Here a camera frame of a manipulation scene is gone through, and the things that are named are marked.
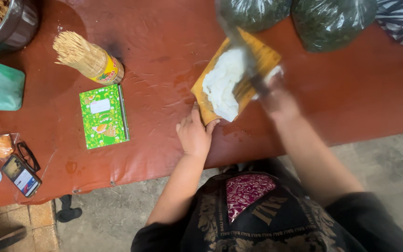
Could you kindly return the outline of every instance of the black shirt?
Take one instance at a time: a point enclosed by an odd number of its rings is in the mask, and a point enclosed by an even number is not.
[[[403,231],[373,193],[346,195],[322,209],[284,181],[228,221],[226,181],[217,175],[195,194],[185,218],[153,223],[136,234],[131,251],[403,252]]]

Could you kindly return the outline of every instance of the knife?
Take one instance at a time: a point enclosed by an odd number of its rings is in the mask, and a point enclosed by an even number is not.
[[[215,12],[217,17],[217,22],[225,32],[226,36],[229,38],[230,43],[243,51],[243,63],[245,66],[245,74],[249,78],[249,82],[256,90],[256,93],[260,97],[264,97],[270,93],[264,79],[256,69],[257,60],[251,51],[251,48],[245,42],[242,35],[240,34],[236,25],[228,22],[225,17],[229,15],[227,11],[222,10],[220,0],[215,0]],[[240,87],[240,91],[237,92],[238,96],[244,95],[248,92],[250,87]]]

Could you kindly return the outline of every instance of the wooden cutting board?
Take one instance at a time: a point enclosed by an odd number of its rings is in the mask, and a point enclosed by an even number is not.
[[[259,41],[257,38],[253,37],[251,34],[248,32],[244,32],[240,30],[240,33],[243,37],[243,39],[248,43],[250,46],[253,54],[255,55],[257,59],[257,68],[260,72],[260,74],[265,77],[281,60],[281,55],[279,55],[275,50],[271,49],[270,47],[266,46],[264,43]],[[221,118],[218,116],[216,113],[214,113],[214,110],[212,108],[211,102],[208,100],[208,95],[203,92],[203,87],[202,83],[203,80],[205,79],[205,75],[208,74],[212,69],[214,69],[215,64],[217,63],[217,60],[219,59],[220,55],[224,52],[226,52],[228,49],[231,48],[231,45],[229,43],[229,39],[227,38],[220,48],[217,50],[215,53],[214,57],[211,59],[209,62],[208,66],[206,66],[205,70],[201,74],[201,76],[198,78],[198,80],[195,82],[194,86],[191,89],[191,92],[195,95],[197,98],[198,104],[200,105],[200,112],[201,112],[201,118],[204,123],[204,125],[208,124],[210,121]],[[250,85],[248,80],[242,80],[238,85]],[[250,102],[251,98],[256,94],[256,91],[254,88],[251,88],[247,94],[245,94],[239,103],[239,114],[238,116],[234,119],[236,120],[239,116],[240,113],[245,109],[247,104]]]

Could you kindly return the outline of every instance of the phone screen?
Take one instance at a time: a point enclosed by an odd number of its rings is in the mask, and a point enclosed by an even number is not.
[[[27,171],[24,164],[15,156],[11,156],[3,167],[3,172],[28,197],[38,186],[38,181]]]

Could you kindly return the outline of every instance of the yellow label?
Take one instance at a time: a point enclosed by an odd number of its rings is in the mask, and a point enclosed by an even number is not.
[[[90,78],[98,83],[109,83],[114,78],[116,78],[119,72],[119,64],[120,64],[119,61],[116,60],[115,57],[109,55],[107,52],[105,53],[107,54],[108,63],[104,73],[97,77]]]

